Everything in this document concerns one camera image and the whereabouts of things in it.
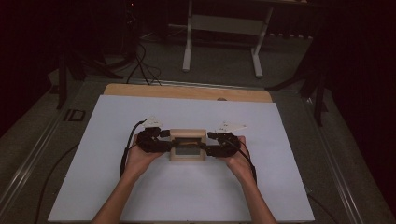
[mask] beige box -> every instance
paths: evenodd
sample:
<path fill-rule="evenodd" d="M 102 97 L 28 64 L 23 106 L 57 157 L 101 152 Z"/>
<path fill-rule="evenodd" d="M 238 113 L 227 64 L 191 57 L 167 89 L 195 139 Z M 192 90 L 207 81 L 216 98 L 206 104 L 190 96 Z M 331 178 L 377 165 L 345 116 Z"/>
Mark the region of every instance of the beige box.
<path fill-rule="evenodd" d="M 171 129 L 171 141 L 180 144 L 172 147 L 170 161 L 204 161 L 205 151 L 199 148 L 199 143 L 206 143 L 205 129 Z"/>

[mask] human hand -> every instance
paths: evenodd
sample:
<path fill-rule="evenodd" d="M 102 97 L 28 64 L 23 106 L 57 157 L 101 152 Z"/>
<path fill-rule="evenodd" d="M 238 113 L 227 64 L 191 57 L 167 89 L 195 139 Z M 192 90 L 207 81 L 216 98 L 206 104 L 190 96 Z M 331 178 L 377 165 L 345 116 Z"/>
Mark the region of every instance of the human hand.
<path fill-rule="evenodd" d="M 239 141 L 241 141 L 241 150 L 250 158 L 248 154 L 248 149 L 246 148 L 246 138 L 245 136 L 237 136 Z M 218 158 L 219 160 L 225 161 L 227 166 L 239 180 L 239 182 L 246 179 L 253 179 L 253 173 L 251 172 L 250 163 L 248 160 L 240 153 L 236 152 L 231 157 Z"/>
<path fill-rule="evenodd" d="M 128 159 L 125 165 L 125 172 L 123 175 L 135 177 L 136 179 L 141 176 L 149 168 L 149 165 L 163 153 L 147 153 L 143 149 L 135 145 L 129 149 Z"/>

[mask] white stand leg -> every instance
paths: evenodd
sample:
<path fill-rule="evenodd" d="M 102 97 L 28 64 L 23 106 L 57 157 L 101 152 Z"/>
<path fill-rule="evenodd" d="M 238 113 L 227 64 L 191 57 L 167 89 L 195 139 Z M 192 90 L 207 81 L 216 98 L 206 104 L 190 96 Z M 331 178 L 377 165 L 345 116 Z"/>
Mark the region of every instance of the white stand leg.
<path fill-rule="evenodd" d="M 260 64 L 259 51 L 260 48 L 262 47 L 262 41 L 265 38 L 265 33 L 267 32 L 268 24 L 270 22 L 273 10 L 274 9 L 272 7 L 268 8 L 265 21 L 262 23 L 262 31 L 260 32 L 259 35 L 259 41 L 256 47 L 251 50 L 251 57 L 253 60 L 253 66 L 254 66 L 254 72 L 256 74 L 256 78 L 262 78 L 262 65 Z"/>
<path fill-rule="evenodd" d="M 184 51 L 184 60 L 183 60 L 183 72 L 190 71 L 190 62 L 191 62 L 191 20 L 192 20 L 192 0 L 189 1 L 189 17 L 187 19 L 187 44 L 186 49 Z"/>

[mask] white board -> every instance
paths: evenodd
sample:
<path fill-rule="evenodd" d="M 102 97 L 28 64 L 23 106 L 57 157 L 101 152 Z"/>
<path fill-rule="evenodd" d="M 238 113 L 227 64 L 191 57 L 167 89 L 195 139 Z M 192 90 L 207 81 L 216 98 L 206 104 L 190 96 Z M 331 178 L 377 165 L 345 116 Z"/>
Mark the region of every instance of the white board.
<path fill-rule="evenodd" d="M 246 124 L 234 134 L 247 139 L 259 189 L 276 220 L 314 220 L 275 104 L 102 95 L 49 221 L 92 220 L 120 178 L 132 128 L 149 116 L 159 119 L 163 130 L 213 132 L 223 121 Z M 135 184 L 121 220 L 243 222 L 250 216 L 241 187 L 223 161 L 169 161 L 165 153 Z"/>

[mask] gray floor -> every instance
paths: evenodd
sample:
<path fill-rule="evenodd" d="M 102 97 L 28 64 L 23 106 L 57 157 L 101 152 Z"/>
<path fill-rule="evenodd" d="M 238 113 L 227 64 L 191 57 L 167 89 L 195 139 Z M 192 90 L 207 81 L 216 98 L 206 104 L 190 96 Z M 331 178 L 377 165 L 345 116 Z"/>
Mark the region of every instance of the gray floor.
<path fill-rule="evenodd" d="M 248 49 L 209 48 L 194 46 L 189 73 L 181 71 L 184 47 L 171 41 L 167 44 L 142 41 L 147 49 L 144 62 L 161 68 L 162 84 L 224 85 L 231 88 L 263 89 L 291 77 L 302 59 L 310 40 L 280 37 L 265 38 L 260 53 L 264 78 L 254 77 Z M 119 71 L 127 77 L 134 66 Z M 142 83 L 139 71 L 131 82 Z M 63 153 L 78 143 L 88 124 L 98 96 L 111 80 L 90 72 L 86 80 L 69 80 L 69 99 L 64 111 L 57 111 L 57 96 L 46 94 L 0 140 L 0 190 L 5 192 L 20 165 L 35 148 L 44 144 L 44 152 L 21 192 L 7 210 L 4 223 L 33 223 L 40 190 L 50 167 Z M 329 91 L 325 95 L 328 112 L 322 114 L 324 127 L 316 126 L 312 104 L 301 99 L 296 90 L 301 83 L 283 91 L 271 92 L 283 120 L 304 185 L 339 223 L 396 223 L 370 176 L 359 149 L 340 116 Z M 82 122 L 62 121 L 66 109 L 86 110 Z M 54 129 L 49 125 L 57 123 Z M 42 133 L 49 133 L 44 141 Z M 44 194 L 38 223 L 47 223 L 73 154 L 67 155 L 54 170 Z M 314 201 L 310 201 L 316 221 L 334 223 Z"/>

